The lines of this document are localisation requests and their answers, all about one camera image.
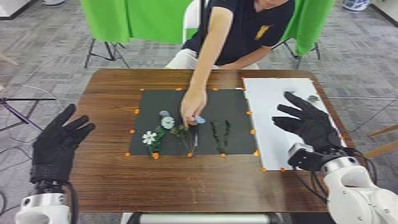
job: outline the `black t-shirt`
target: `black t-shirt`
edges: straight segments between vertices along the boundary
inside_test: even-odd
[[[233,63],[261,46],[274,46],[281,40],[290,19],[295,13],[295,1],[290,0],[275,8],[256,12],[254,0],[210,0],[206,7],[206,29],[211,8],[224,7],[233,12],[233,24],[226,44],[215,65]],[[199,52],[201,29],[183,45]]]

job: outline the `black robotic glove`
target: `black robotic glove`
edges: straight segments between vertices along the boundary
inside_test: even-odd
[[[69,181],[73,168],[75,150],[96,125],[89,122],[89,117],[82,116],[67,125],[66,122],[76,111],[71,104],[46,126],[46,129],[34,142],[34,159],[30,182]]]
[[[300,136],[304,143],[313,146],[318,153],[329,154],[332,148],[341,148],[339,134],[332,127],[329,114],[290,92],[284,93],[284,98],[300,110],[284,105],[277,106],[277,110],[298,119],[272,117],[274,124],[284,131]]]

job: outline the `human hand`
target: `human hand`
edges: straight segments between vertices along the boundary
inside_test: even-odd
[[[69,181],[75,151],[91,131],[96,129],[96,125],[87,124],[87,116],[82,116],[64,125],[75,111],[76,106],[71,104],[48,124],[34,142],[32,183],[41,180]]]
[[[204,89],[190,88],[181,102],[181,117],[185,127],[197,125],[195,117],[201,116],[202,108],[208,102],[208,94]]]
[[[284,93],[284,98],[300,110],[286,105],[279,105],[277,110],[298,119],[291,117],[272,117],[274,124],[284,131],[300,136],[306,144],[313,146],[314,151],[327,154],[332,148],[341,148],[339,134],[332,127],[329,114],[290,92]]]

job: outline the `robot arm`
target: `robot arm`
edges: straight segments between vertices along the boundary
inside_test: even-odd
[[[398,224],[398,196],[373,184],[357,159],[343,152],[339,155],[320,154],[304,144],[295,144],[290,156],[291,166],[323,173],[327,207],[336,223]]]
[[[291,93],[284,98],[295,108],[279,105],[290,117],[274,117],[277,127],[297,134],[306,144],[290,150],[290,165],[322,171],[329,188],[327,206],[338,224],[398,224],[398,196],[373,184],[355,150],[341,146],[329,114]]]
[[[75,111],[76,107],[69,105],[34,142],[30,182],[35,184],[35,194],[21,201],[16,224],[76,224],[78,221],[78,201],[69,173],[75,151],[96,126],[87,124],[87,116],[67,123]],[[71,212],[64,187],[71,191]]]

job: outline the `white paper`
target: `white paper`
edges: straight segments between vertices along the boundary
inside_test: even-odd
[[[291,117],[277,110],[279,104],[295,107],[284,99],[286,91],[293,91],[302,99],[311,95],[318,96],[313,81],[307,78],[245,78],[243,82],[263,167],[266,170],[281,170],[281,168],[291,170],[288,150],[295,143],[302,143],[302,139],[274,125],[272,117]],[[313,105],[327,112],[322,100]]]

